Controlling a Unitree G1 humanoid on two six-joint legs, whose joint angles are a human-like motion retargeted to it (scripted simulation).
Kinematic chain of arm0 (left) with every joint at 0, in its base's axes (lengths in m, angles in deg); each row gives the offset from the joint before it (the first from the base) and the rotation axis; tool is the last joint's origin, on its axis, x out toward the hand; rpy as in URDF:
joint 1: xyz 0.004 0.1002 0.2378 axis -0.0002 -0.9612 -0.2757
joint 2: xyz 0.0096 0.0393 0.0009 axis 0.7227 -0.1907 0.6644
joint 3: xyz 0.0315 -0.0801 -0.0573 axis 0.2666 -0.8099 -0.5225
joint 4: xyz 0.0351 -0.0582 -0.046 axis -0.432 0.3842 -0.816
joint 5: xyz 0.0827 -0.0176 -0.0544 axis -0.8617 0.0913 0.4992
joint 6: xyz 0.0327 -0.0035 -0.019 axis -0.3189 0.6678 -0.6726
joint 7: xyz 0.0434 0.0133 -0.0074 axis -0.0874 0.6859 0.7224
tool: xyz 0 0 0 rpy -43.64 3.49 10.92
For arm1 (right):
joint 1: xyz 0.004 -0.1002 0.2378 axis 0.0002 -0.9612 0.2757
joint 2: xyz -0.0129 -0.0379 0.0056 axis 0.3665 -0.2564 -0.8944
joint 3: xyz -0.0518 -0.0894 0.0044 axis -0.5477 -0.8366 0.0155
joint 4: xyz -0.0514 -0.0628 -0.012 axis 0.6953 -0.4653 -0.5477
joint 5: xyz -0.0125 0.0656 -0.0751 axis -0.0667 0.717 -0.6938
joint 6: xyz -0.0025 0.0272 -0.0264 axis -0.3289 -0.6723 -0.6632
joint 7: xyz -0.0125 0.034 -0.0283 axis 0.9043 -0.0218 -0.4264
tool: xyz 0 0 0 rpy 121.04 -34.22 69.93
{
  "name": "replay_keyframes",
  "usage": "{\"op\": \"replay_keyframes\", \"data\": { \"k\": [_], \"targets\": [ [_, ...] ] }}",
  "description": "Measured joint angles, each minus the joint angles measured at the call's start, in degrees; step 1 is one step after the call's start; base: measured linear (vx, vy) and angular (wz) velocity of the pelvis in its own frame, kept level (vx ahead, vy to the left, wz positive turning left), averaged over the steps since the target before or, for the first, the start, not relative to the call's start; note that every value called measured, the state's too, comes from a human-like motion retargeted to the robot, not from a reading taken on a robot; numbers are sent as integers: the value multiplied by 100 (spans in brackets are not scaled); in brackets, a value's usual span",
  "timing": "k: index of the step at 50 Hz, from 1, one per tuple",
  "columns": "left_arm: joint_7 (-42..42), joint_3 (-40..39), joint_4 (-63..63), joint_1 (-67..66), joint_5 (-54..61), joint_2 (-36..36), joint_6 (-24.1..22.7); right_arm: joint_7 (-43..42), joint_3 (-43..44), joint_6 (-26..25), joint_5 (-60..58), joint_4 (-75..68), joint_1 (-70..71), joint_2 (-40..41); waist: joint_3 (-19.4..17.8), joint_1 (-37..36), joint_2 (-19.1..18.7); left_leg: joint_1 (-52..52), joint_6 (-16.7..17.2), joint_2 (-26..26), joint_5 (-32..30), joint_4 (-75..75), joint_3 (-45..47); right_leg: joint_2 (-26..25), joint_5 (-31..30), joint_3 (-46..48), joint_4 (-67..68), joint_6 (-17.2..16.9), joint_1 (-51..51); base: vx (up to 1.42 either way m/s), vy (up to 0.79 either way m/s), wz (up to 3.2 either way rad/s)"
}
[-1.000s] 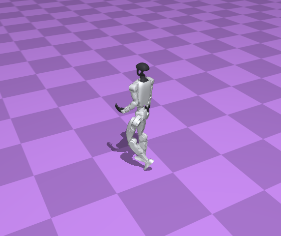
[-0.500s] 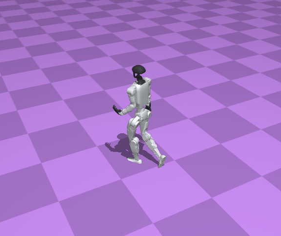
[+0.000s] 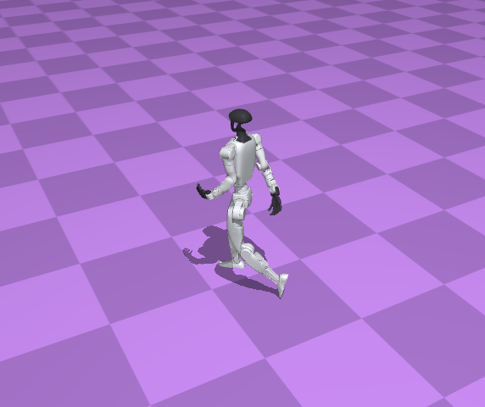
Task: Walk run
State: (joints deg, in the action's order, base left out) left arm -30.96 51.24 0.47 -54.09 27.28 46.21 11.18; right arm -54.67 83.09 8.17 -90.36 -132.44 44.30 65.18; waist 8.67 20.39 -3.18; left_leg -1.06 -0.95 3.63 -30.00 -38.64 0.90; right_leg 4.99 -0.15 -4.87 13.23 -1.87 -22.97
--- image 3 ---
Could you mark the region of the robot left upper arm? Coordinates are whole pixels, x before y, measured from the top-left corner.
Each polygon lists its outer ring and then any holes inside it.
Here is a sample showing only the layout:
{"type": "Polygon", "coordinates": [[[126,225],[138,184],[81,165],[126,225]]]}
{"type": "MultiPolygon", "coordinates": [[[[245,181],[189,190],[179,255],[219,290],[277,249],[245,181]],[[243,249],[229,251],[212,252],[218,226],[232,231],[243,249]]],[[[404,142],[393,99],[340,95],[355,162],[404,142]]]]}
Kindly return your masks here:
{"type": "Polygon", "coordinates": [[[228,174],[226,178],[231,178],[233,180],[233,185],[237,182],[237,173],[234,164],[235,157],[235,145],[228,144],[220,150],[220,158],[223,161],[225,171],[228,174]]]}

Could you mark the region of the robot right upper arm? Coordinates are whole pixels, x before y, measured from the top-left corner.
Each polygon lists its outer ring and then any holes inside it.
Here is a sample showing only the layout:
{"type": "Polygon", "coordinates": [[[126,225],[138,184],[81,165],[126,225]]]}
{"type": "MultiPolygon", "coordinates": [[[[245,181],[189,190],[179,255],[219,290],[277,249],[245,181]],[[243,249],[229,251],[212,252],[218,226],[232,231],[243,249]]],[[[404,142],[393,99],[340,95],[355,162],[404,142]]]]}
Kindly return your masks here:
{"type": "Polygon", "coordinates": [[[258,160],[256,164],[256,167],[258,170],[262,171],[262,170],[265,170],[268,168],[268,163],[265,159],[265,151],[263,149],[263,146],[262,146],[262,139],[261,139],[261,136],[257,133],[255,134],[250,134],[252,136],[254,136],[255,138],[255,141],[256,141],[256,158],[258,160]]]}

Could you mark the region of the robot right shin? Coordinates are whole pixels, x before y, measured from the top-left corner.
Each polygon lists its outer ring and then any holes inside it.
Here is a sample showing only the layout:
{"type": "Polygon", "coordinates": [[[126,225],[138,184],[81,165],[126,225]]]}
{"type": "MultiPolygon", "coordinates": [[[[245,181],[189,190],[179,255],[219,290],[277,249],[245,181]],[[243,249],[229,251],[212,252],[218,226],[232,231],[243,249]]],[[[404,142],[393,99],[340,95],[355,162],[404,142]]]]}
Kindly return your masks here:
{"type": "Polygon", "coordinates": [[[231,250],[232,263],[237,265],[238,261],[239,261],[239,253],[233,247],[231,240],[229,238],[229,234],[228,234],[228,242],[229,242],[229,247],[230,247],[230,250],[231,250]]]}

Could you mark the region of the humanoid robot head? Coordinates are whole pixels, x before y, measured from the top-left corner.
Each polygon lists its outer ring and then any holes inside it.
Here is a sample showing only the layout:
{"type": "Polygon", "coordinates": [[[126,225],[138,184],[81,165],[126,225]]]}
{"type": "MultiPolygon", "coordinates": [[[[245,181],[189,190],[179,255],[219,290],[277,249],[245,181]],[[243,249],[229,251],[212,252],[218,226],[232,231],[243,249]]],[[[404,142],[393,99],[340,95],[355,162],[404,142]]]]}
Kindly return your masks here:
{"type": "MultiPolygon", "coordinates": [[[[241,124],[248,123],[252,120],[252,115],[245,109],[235,109],[229,113],[231,121],[231,130],[237,133],[238,142],[248,142],[252,138],[246,134],[246,130],[241,127],[241,124]],[[234,129],[234,123],[238,123],[234,129]]],[[[236,139],[236,138],[235,138],[236,139]]]]}

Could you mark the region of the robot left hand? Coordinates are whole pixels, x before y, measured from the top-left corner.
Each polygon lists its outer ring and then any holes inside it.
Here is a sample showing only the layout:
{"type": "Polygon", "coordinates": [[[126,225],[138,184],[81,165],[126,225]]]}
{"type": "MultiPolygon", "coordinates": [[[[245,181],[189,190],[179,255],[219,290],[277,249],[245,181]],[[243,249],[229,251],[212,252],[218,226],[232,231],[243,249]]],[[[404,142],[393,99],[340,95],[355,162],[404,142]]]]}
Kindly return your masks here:
{"type": "MultiPolygon", "coordinates": [[[[197,190],[198,190],[198,192],[199,192],[199,195],[201,195],[201,196],[202,196],[202,198],[206,198],[205,194],[210,194],[210,193],[211,193],[211,191],[210,191],[210,190],[206,190],[206,191],[205,191],[205,190],[201,189],[201,187],[200,187],[200,184],[199,184],[199,183],[198,183],[198,186],[197,186],[197,190]]],[[[207,198],[206,198],[206,199],[207,199],[207,198]]]]}

